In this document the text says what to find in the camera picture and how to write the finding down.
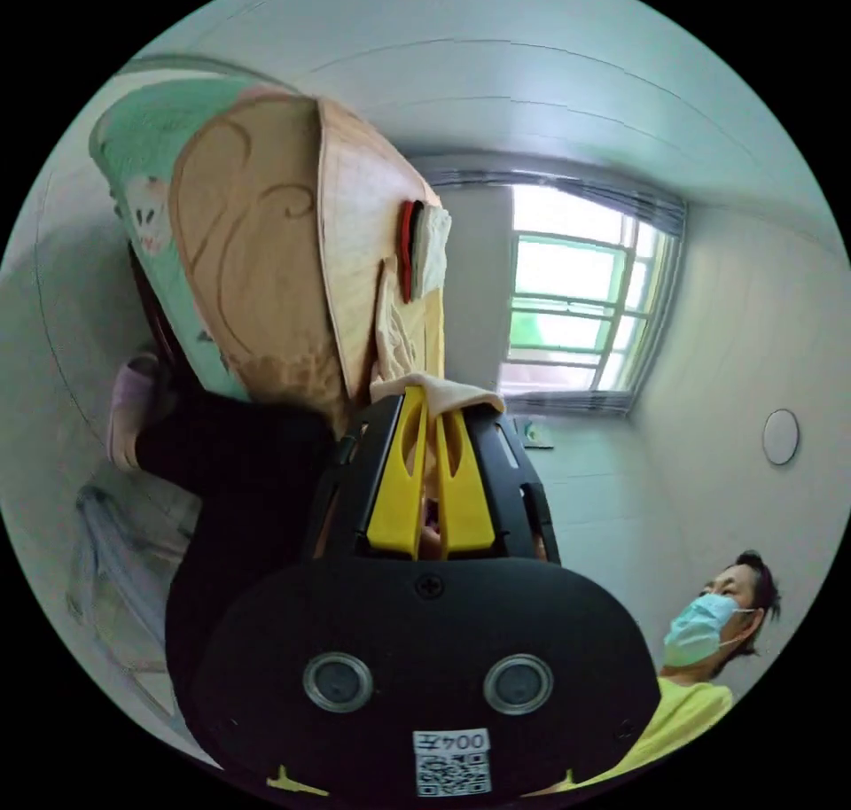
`black hair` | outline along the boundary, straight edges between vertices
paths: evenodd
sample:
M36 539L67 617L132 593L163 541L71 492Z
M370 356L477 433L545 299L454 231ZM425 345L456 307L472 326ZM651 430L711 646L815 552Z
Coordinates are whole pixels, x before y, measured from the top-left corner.
M779 618L781 595L777 588L777 580L775 580L771 569L762 561L762 556L756 550L746 550L744 553L739 554L733 565L747 565L753 571L753 602L749 608L764 610L766 616L770 614L771 620ZM736 657L750 657L753 654L759 656L760 652L756 650L753 643L756 641L760 630L762 630L762 624L764 622L765 617L763 617L760 625L743 642L740 642L733 648L730 655L723 662L718 664L712 672L713 679L723 671L732 659Z

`camera lens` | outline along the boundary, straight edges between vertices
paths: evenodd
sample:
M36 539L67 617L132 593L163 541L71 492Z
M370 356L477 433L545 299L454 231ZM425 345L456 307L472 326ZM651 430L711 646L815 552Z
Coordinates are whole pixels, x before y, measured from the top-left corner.
M329 713L353 713L372 695L370 669L347 653L325 653L311 659L303 685L310 700Z
M498 713L526 715L546 703L552 683L552 671L545 662L529 654L515 654L488 671L485 700Z

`blue surgical mask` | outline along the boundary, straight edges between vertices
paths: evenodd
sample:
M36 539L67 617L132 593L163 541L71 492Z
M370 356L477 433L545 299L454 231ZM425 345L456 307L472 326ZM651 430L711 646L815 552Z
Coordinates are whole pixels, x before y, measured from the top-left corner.
M753 609L741 609L726 595L701 595L691 601L671 621L670 632L665 636L665 665L692 666L736 642L737 639L722 642L721 631L737 612L753 612Z

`qr code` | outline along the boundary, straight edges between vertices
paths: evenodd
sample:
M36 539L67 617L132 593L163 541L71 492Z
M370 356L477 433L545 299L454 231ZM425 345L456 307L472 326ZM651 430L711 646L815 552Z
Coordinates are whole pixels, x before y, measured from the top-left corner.
M417 755L417 793L421 798L447 798L490 792L487 753L453 757Z

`ceiling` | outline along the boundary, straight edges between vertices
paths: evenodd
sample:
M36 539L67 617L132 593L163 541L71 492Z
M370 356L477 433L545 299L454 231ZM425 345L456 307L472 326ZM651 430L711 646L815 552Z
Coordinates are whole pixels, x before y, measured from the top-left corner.
M217 0L140 51L323 93L409 156L591 162L844 247L777 119L705 45L637 0Z

